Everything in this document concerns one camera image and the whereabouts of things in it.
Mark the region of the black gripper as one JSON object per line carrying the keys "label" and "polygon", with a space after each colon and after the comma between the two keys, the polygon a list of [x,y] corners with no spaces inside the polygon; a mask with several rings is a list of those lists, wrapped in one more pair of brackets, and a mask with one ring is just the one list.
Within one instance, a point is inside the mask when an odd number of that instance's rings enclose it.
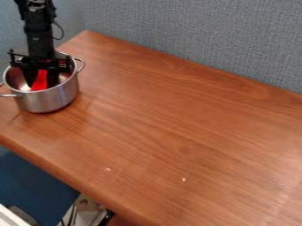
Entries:
{"label": "black gripper", "polygon": [[23,72],[26,83],[31,87],[35,83],[38,73],[47,71],[47,87],[59,84],[59,73],[71,72],[73,57],[55,50],[54,32],[47,30],[26,29],[27,53],[9,50],[9,67]]}

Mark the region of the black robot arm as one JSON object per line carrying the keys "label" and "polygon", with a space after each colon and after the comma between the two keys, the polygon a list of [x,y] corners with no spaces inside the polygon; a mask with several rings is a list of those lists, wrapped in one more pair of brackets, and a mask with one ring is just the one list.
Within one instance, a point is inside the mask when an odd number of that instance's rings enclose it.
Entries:
{"label": "black robot arm", "polygon": [[59,74],[71,72],[71,56],[55,50],[54,29],[55,5],[53,0],[15,0],[25,24],[29,54],[10,49],[11,66],[22,70],[33,91],[45,90],[59,84]]}

